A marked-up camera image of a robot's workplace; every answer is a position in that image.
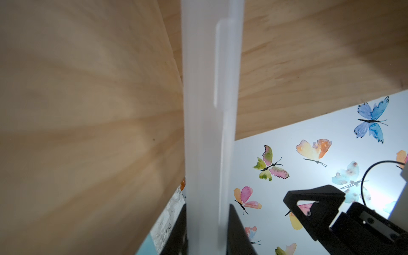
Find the translucent plastic bar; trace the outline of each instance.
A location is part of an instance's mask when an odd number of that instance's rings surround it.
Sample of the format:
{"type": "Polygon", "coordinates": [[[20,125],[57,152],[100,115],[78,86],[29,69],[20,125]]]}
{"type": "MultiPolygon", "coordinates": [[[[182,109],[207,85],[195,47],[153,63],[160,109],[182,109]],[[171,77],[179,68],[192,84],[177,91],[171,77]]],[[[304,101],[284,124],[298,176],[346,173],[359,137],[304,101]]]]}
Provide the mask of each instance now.
{"type": "Polygon", "coordinates": [[[225,255],[243,0],[182,0],[188,253],[225,255]]]}

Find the light blue butterfly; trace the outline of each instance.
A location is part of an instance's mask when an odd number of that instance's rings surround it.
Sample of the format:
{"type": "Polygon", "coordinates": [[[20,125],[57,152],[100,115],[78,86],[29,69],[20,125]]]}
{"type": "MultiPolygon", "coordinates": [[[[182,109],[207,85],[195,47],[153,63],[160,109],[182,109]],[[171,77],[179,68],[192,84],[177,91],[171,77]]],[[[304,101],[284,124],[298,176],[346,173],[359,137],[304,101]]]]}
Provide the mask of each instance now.
{"type": "Polygon", "coordinates": [[[368,103],[358,105],[357,112],[359,113],[359,115],[363,116],[364,118],[367,118],[368,120],[358,119],[361,120],[363,123],[361,123],[354,129],[354,134],[356,134],[357,138],[363,137],[368,131],[369,135],[372,135],[375,139],[377,139],[378,142],[384,143],[384,137],[382,134],[381,127],[377,123],[384,124],[382,122],[386,120],[379,121],[377,119],[381,116],[381,114],[383,114],[389,101],[390,98],[386,97],[378,105],[374,104],[374,108],[372,111],[368,103]]]}
{"type": "MultiPolygon", "coordinates": [[[[358,180],[360,174],[360,168],[355,161],[352,161],[348,166],[347,170],[340,169],[337,171],[336,176],[332,177],[332,183],[337,185],[348,184],[341,189],[345,190],[346,198],[345,203],[358,202],[361,197],[361,180],[358,180]]],[[[367,189],[363,187],[364,198],[366,201],[371,199],[371,196],[367,189]]]]}

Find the wooden board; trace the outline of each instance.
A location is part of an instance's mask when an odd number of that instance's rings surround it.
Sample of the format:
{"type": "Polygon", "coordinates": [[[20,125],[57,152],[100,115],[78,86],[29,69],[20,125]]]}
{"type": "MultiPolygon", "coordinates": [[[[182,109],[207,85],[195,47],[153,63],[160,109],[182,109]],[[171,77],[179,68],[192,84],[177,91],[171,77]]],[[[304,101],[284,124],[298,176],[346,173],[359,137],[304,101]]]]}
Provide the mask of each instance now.
{"type": "Polygon", "coordinates": [[[184,176],[156,1],[0,4],[0,254],[135,254],[184,176]]]}
{"type": "MultiPolygon", "coordinates": [[[[182,74],[180,0],[158,3],[182,74]]],[[[236,139],[407,89],[407,13],[404,0],[246,0],[236,139]]]]}

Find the butterfly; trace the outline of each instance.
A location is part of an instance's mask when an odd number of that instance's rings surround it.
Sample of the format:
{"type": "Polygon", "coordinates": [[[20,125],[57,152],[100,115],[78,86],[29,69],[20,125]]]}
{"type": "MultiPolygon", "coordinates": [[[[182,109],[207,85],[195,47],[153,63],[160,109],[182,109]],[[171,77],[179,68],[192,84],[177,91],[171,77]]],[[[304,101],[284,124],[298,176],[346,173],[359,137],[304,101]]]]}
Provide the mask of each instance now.
{"type": "MultiPolygon", "coordinates": [[[[314,203],[311,204],[301,204],[298,205],[298,207],[300,208],[300,210],[306,215],[306,216],[310,216],[310,207],[312,207],[314,203]]],[[[303,228],[302,224],[300,223],[300,221],[296,218],[296,216],[291,212],[288,211],[286,215],[289,214],[289,219],[290,219],[290,223],[292,224],[293,229],[295,230],[301,230],[303,228]]]]}
{"type": "Polygon", "coordinates": [[[286,172],[284,169],[277,167],[276,165],[283,166],[282,164],[278,164],[278,162],[282,159],[280,158],[276,163],[272,164],[272,149],[268,146],[265,145],[265,152],[262,155],[264,159],[258,158],[258,163],[253,166],[253,168],[260,170],[261,173],[259,174],[260,179],[265,179],[265,180],[272,180],[272,175],[276,177],[280,177],[282,179],[287,179],[289,177],[288,172],[286,172]]]}
{"type": "Polygon", "coordinates": [[[252,244],[257,244],[258,242],[261,241],[261,240],[256,241],[256,242],[253,242],[253,241],[252,241],[252,238],[253,238],[253,237],[255,236],[255,234],[256,234],[256,226],[253,227],[253,228],[246,227],[246,228],[245,228],[245,233],[246,233],[246,235],[248,236],[249,241],[250,241],[252,244]]]}
{"type": "Polygon", "coordinates": [[[313,146],[310,146],[307,141],[302,140],[300,144],[296,146],[296,150],[300,155],[306,157],[304,160],[314,161],[318,164],[322,164],[324,167],[327,167],[326,164],[323,164],[319,160],[326,154],[331,144],[332,141],[327,139],[319,139],[317,140],[317,143],[314,142],[313,146]]]}
{"type": "MultiPolygon", "coordinates": [[[[407,155],[407,153],[405,152],[405,151],[398,151],[398,153],[397,153],[397,161],[398,162],[402,162],[402,163],[407,163],[407,161],[408,161],[408,155],[407,155]]],[[[399,166],[396,166],[396,167],[399,167],[399,168],[401,168],[401,170],[404,168],[404,165],[399,165],[399,166]]]]}
{"type": "Polygon", "coordinates": [[[186,178],[184,177],[183,180],[180,183],[180,190],[183,191],[184,187],[186,186],[186,178]]]}
{"type": "MultiPolygon", "coordinates": [[[[361,197],[361,180],[357,181],[360,174],[360,168],[355,161],[352,161],[347,166],[347,170],[341,169],[336,173],[335,177],[332,177],[332,183],[337,185],[344,185],[349,183],[349,185],[344,186],[340,189],[346,189],[344,193],[346,194],[345,203],[358,202],[359,197],[361,197]]],[[[371,200],[371,196],[367,189],[363,187],[364,198],[366,200],[371,200]]]]}
{"type": "Polygon", "coordinates": [[[394,210],[396,204],[397,204],[396,201],[386,204],[385,207],[383,208],[383,211],[386,213],[391,213],[394,210]]]}
{"type": "Polygon", "coordinates": [[[286,246],[286,250],[283,251],[280,247],[277,247],[275,249],[275,254],[276,255],[293,255],[295,253],[296,250],[296,244],[293,243],[289,246],[286,246]]]}
{"type": "Polygon", "coordinates": [[[390,98],[386,97],[378,105],[375,103],[373,110],[371,110],[371,107],[368,103],[359,104],[357,106],[358,114],[368,119],[368,120],[358,119],[361,120],[363,123],[361,123],[354,129],[354,134],[356,134],[357,138],[363,137],[368,130],[369,135],[372,135],[375,139],[377,139],[378,142],[384,143],[384,137],[381,127],[377,123],[384,124],[383,122],[386,120],[377,119],[381,116],[381,114],[383,114],[389,101],[390,98]]]}
{"type": "Polygon", "coordinates": [[[249,197],[252,195],[253,189],[245,186],[242,191],[239,190],[239,188],[234,189],[234,197],[235,201],[239,203],[239,205],[242,207],[244,210],[244,215],[245,213],[248,214],[248,212],[245,210],[245,207],[249,208],[255,208],[255,209],[260,209],[262,208],[262,205],[256,201],[248,201],[249,197]]]}

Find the blue butterfly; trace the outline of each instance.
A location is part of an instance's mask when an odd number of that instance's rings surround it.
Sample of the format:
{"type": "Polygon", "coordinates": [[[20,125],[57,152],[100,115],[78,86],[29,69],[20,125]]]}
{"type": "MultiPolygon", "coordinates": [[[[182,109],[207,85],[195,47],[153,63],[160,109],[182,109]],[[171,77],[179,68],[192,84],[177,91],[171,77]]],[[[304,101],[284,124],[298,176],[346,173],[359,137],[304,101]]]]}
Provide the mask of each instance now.
{"type": "Polygon", "coordinates": [[[374,104],[374,108],[372,111],[368,103],[358,105],[357,112],[359,113],[359,115],[363,116],[364,118],[367,118],[368,120],[358,119],[361,120],[363,123],[361,123],[354,129],[354,134],[356,134],[357,138],[363,137],[367,133],[367,131],[369,131],[368,132],[369,135],[372,135],[375,139],[377,139],[378,142],[384,143],[384,136],[382,134],[381,127],[377,123],[384,124],[382,122],[386,120],[378,121],[377,119],[381,116],[381,114],[383,114],[389,101],[390,98],[386,97],[378,105],[374,104]]]}

